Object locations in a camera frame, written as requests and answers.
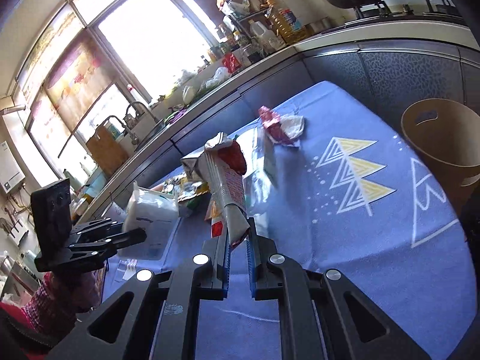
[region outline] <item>beige trash bin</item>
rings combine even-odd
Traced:
[[[480,116],[451,100],[422,100],[403,113],[402,131],[460,215],[480,180]]]

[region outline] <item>wooden cutting board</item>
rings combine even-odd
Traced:
[[[110,178],[128,160],[128,153],[115,142],[110,132],[104,127],[97,128],[100,139],[95,135],[87,142],[93,160],[105,175]]]

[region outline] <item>cooking oil bottle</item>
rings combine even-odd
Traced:
[[[285,43],[292,45],[308,38],[306,28],[290,9],[282,8],[276,0],[267,0],[267,4],[269,7],[265,16],[270,19]]]

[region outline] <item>round metal bolt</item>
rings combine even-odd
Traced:
[[[285,257],[283,257],[281,254],[272,254],[270,256],[270,262],[273,264],[282,264],[285,261]]]
[[[327,271],[327,278],[330,280],[339,280],[342,277],[342,274],[336,269],[330,269]]]
[[[147,281],[150,280],[152,276],[152,271],[149,271],[148,269],[142,269],[139,273],[137,273],[137,280]]]
[[[198,266],[202,266],[208,262],[208,256],[206,254],[198,254],[194,256],[193,261]]]

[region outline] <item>white line drawing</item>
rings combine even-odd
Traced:
[[[340,160],[337,172],[332,180],[330,189],[348,184],[349,187],[340,204],[337,214],[347,212],[358,207],[365,207],[369,216],[373,215],[370,203],[379,200],[396,190],[365,180],[364,177],[386,167],[379,163],[351,157],[373,144],[376,140],[349,139],[333,137],[323,152],[316,168],[323,167]]]
[[[417,171],[416,171],[415,164],[418,164],[419,166],[423,167],[424,169],[426,169],[428,171],[428,174],[425,175],[424,177],[422,177],[420,181],[417,181]],[[414,248],[418,245],[423,244],[424,242],[427,242],[428,240],[431,240],[433,237],[436,237],[437,235],[443,233],[445,230],[452,227],[455,223],[458,223],[459,220],[454,219],[453,221],[446,224],[442,228],[438,229],[434,233],[432,233],[432,234],[426,236],[425,238],[422,238],[421,240],[417,241],[417,216],[418,216],[418,208],[417,207],[419,207],[422,211],[426,211],[430,207],[431,195],[435,196],[442,203],[445,203],[447,201],[447,196],[445,195],[444,190],[440,186],[437,187],[438,190],[440,191],[440,192],[438,192],[438,191],[434,190],[430,186],[430,184],[427,183],[427,186],[425,187],[426,203],[422,204],[422,202],[420,202],[418,200],[417,189],[422,184],[426,183],[427,180],[433,175],[430,173],[428,168],[423,163],[421,163],[419,160],[417,160],[415,158],[410,158],[410,165],[411,165],[411,169],[412,169],[412,184],[413,184],[413,231],[412,231],[411,247]]]

